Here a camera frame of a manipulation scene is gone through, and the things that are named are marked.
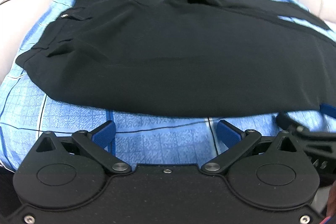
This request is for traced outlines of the person's right hand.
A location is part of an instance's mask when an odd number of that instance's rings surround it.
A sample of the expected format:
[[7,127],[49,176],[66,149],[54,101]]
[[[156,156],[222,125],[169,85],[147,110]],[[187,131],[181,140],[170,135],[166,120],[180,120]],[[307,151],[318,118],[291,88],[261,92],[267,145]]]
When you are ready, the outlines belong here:
[[336,213],[336,181],[332,184],[327,200],[326,216],[332,217]]

